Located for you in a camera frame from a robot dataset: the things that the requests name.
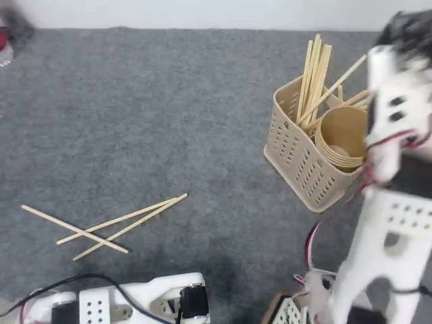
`wooden stick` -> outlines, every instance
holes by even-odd
[[[136,221],[135,223],[130,224],[128,227],[125,227],[124,229],[122,229],[120,232],[111,235],[110,237],[107,238],[107,241],[112,241],[120,236],[122,236],[123,234],[125,234],[126,232],[134,229],[135,227],[141,225],[142,223],[144,223],[145,221],[148,221],[150,218],[156,216],[157,214],[159,214],[160,212],[166,210],[167,208],[170,208],[172,205],[178,203],[179,201],[181,201],[182,199],[185,199],[188,196],[188,194],[183,194],[180,197],[176,198],[175,200],[167,203],[166,205],[156,209],[155,211],[153,211],[152,213],[148,214],[147,216],[143,217],[142,219],[140,219],[139,221]],[[92,246],[91,248],[89,248],[88,250],[85,250],[83,253],[80,253],[79,255],[75,256],[72,260],[77,261],[79,259],[81,259],[82,257],[85,257],[86,255],[90,254],[91,252],[97,250],[98,248],[100,248],[102,246],[102,244],[98,243],[94,246]]]
[[[349,105],[351,105],[353,102],[357,101],[359,98],[362,98],[362,97],[364,97],[364,96],[367,95],[367,94],[368,94],[368,91],[367,91],[367,90],[364,90],[364,91],[362,91],[362,92],[356,94],[355,96],[353,96],[351,99],[348,99],[347,101],[341,103],[339,106],[334,107],[334,108],[330,108],[330,109],[335,109],[335,108],[343,107],[343,106],[349,106]],[[357,104],[355,104],[355,105],[352,106],[352,107],[355,107],[355,108],[359,108],[359,109],[363,109],[363,110],[365,110],[365,109],[367,109],[367,105],[364,105],[365,103],[363,103],[363,102],[366,102],[366,101],[367,101],[367,103],[369,103],[369,98],[368,98],[368,99],[365,99],[365,100],[362,100],[362,101],[359,101]],[[316,126],[319,124],[319,121],[321,120],[321,118],[322,118],[322,117],[320,117],[319,119],[315,120],[313,123],[310,123],[309,125],[305,126],[303,130],[304,130],[304,131],[307,131],[307,130],[311,130],[311,129],[313,129],[314,127],[316,127]]]
[[[98,224],[98,225],[96,225],[96,226],[92,226],[92,227],[86,229],[86,232],[87,232],[87,233],[91,233],[91,232],[97,231],[97,230],[99,230],[99,229],[101,229],[101,228],[104,228],[104,227],[107,227],[107,226],[110,226],[110,225],[116,224],[116,223],[118,223],[118,222],[120,222],[120,221],[125,221],[125,220],[127,220],[127,219],[129,219],[129,218],[132,218],[132,217],[135,217],[135,216],[137,216],[137,215],[140,215],[140,214],[146,213],[147,211],[152,211],[153,209],[156,209],[156,208],[159,208],[159,207],[161,207],[161,206],[163,206],[163,205],[166,205],[167,203],[170,203],[171,201],[173,201],[173,200],[175,200],[175,199],[177,199],[177,198],[171,198],[171,199],[165,200],[165,201],[163,201],[163,202],[160,202],[160,203],[158,203],[158,204],[155,204],[155,205],[152,205],[152,206],[149,206],[149,207],[146,207],[146,208],[140,209],[139,211],[134,211],[133,213],[130,213],[130,214],[127,214],[127,215],[124,215],[124,216],[121,216],[121,217],[118,217],[118,218],[112,219],[111,221],[107,221],[107,222],[105,222],[105,223]],[[57,241],[57,245],[60,245],[60,244],[63,244],[63,243],[66,243],[66,242],[69,242],[69,241],[75,240],[76,238],[79,238],[80,236],[82,236],[80,233],[77,233],[77,234],[74,234],[74,235],[68,236],[68,237],[63,238],[63,239],[61,239],[61,240],[58,240],[58,241]]]
[[[52,221],[53,223],[56,223],[57,225],[63,226],[65,228],[67,228],[68,230],[80,233],[81,235],[84,235],[84,236],[86,236],[88,238],[91,238],[92,240],[95,240],[95,241],[99,242],[99,244],[101,246],[102,245],[106,245],[106,246],[109,246],[110,248],[113,248],[113,249],[115,249],[117,251],[120,251],[120,252],[123,252],[123,253],[128,253],[129,252],[128,250],[126,250],[125,248],[122,248],[121,246],[118,246],[117,244],[111,243],[108,240],[104,240],[103,238],[95,236],[94,234],[87,233],[87,232],[83,231],[82,229],[80,229],[78,227],[72,226],[72,225],[70,225],[70,224],[68,224],[68,223],[66,223],[64,221],[61,221],[61,220],[59,220],[57,218],[54,218],[54,217],[52,217],[50,215],[42,213],[41,211],[37,211],[36,209],[33,209],[32,207],[29,207],[29,206],[26,206],[26,205],[22,205],[21,208],[23,208],[25,211],[29,211],[29,212],[31,212],[31,213],[33,213],[35,215],[38,215],[38,216],[40,216],[42,218],[45,218],[45,219],[47,219],[49,221]]]
[[[318,39],[317,43],[318,44],[316,47],[315,55],[311,59],[311,64],[313,63],[313,70],[312,70],[312,76],[310,77],[309,95],[307,98],[307,104],[305,105],[305,110],[307,110],[312,105],[313,96],[315,95],[316,86],[319,78],[319,58],[321,54],[321,43],[322,43],[321,38]]]
[[[363,105],[367,105],[367,104],[369,104],[369,101],[370,101],[370,99],[366,98],[366,99],[364,99],[362,101],[359,101],[359,102],[353,104],[353,106],[354,107],[360,107],[360,106],[363,106]]]
[[[348,99],[347,101],[343,102],[341,104],[341,106],[349,106],[352,105],[353,103],[357,102],[358,100],[360,100],[361,98],[365,97],[368,95],[368,90],[363,90],[362,92],[359,92],[358,94],[356,94],[355,96],[353,96],[352,98]]]
[[[312,45],[313,41],[308,41],[308,49],[306,51],[306,59],[304,60],[304,70],[303,70],[303,79],[302,86],[300,88],[300,96],[298,97],[298,109],[297,109],[297,119],[302,115],[303,110],[303,98],[305,96],[305,88],[306,88],[306,79],[309,70],[309,65],[311,62],[311,54],[312,54]]]
[[[342,85],[337,87],[337,97],[340,101],[344,101],[344,87]]]
[[[310,86],[311,86],[311,83],[313,81],[313,64],[315,62],[315,57],[317,55],[317,49],[318,49],[320,40],[321,40],[321,35],[316,34],[315,40],[313,43],[313,47],[312,47],[312,53],[310,54],[308,74],[306,76],[306,86],[304,87],[304,96],[303,96],[303,102],[302,102],[302,114],[303,114],[303,111],[306,109],[306,104],[308,102],[308,96],[311,93]]]
[[[350,67],[340,78],[339,78],[339,80],[338,81],[336,81],[335,83],[334,83],[334,85],[333,86],[331,86],[330,88],[329,88],[329,90],[327,90],[326,91],[326,93],[325,94],[323,94],[322,96],[321,96],[321,98],[317,101],[317,102],[315,102],[314,104],[313,104],[313,106],[311,107],[311,108],[309,108],[307,111],[306,111],[306,113],[304,113],[303,114],[303,116],[300,118],[300,120],[297,122],[297,124],[299,124],[299,123],[301,123],[301,122],[303,122],[305,119],[306,119],[306,117],[308,117],[315,109],[317,109],[318,108],[318,106],[329,96],[329,95],[331,95],[332,93],[333,93],[333,91],[334,90],[336,90],[336,88],[343,82],[343,81],[345,81],[346,80],[346,78],[348,77],[348,76],[350,76],[351,75],[351,73],[352,72],[354,72],[355,71],[355,69],[356,68],[358,68],[359,66],[360,66],[360,64],[361,63],[363,63],[364,61],[365,61],[365,59],[367,58],[367,56],[366,55],[363,55],[356,63],[354,63],[353,65],[352,65],[352,67]]]
[[[323,54],[320,58],[321,69],[319,70],[319,79],[318,79],[317,87],[315,89],[315,94],[313,96],[312,102],[315,102],[323,94],[325,77],[327,75],[327,69],[329,68],[330,55],[331,55],[331,45],[326,44],[323,47]],[[315,109],[312,113],[312,117],[309,123],[314,122],[316,120],[317,114],[318,114],[318,109]]]

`paper cup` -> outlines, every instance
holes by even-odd
[[[363,143],[366,129],[366,111],[355,107],[331,109],[319,122],[315,144],[331,164],[352,171],[362,165],[366,156]]]

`white wall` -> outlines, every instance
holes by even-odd
[[[430,0],[15,0],[39,28],[380,30]]]

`black cable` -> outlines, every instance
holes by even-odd
[[[124,299],[126,299],[126,301],[130,304],[131,307],[135,308],[138,312],[140,312],[141,314],[150,317],[151,319],[154,319],[155,321],[158,321],[159,323],[162,324],[172,324],[169,321],[166,321],[165,319],[161,319],[151,313],[149,313],[147,310],[139,307],[127,294],[126,292],[123,290],[122,287],[120,287],[120,285],[115,282],[113,279],[111,279],[110,277],[106,276],[106,275],[101,275],[98,273],[85,273],[83,275],[75,275],[73,277],[69,277],[63,280],[60,280],[56,283],[53,283],[41,290],[38,290],[37,292],[34,292],[33,294],[28,295],[27,297],[25,297],[24,299],[22,299],[21,301],[17,302],[16,304],[14,304],[9,310],[5,311],[4,313],[0,314],[0,317],[4,317],[8,314],[10,314],[12,311],[16,310],[18,307],[24,306],[29,300],[33,299],[34,297],[37,297],[45,292],[47,292],[48,290],[51,290],[53,288],[56,288],[58,286],[64,285],[64,284],[68,284],[72,281],[76,281],[76,280],[81,280],[81,279],[103,279],[105,281],[108,281],[111,285],[113,285],[115,288],[117,288],[117,290],[119,291],[119,293],[124,297]]]
[[[182,322],[183,311],[181,308],[178,309],[177,319],[175,319],[175,324],[180,324]]]
[[[394,290],[393,291],[395,294],[422,294],[422,295],[426,295],[429,297],[432,297],[432,291],[429,290],[428,287],[421,285],[418,288],[415,289],[410,289],[410,290]]]

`beige plastic basket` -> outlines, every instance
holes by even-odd
[[[302,76],[276,90],[273,114],[264,156],[273,164],[302,202],[313,212],[324,211],[345,194],[345,189],[361,172],[344,173],[317,150],[313,141],[292,120],[297,116]],[[329,108],[342,102],[330,95]]]

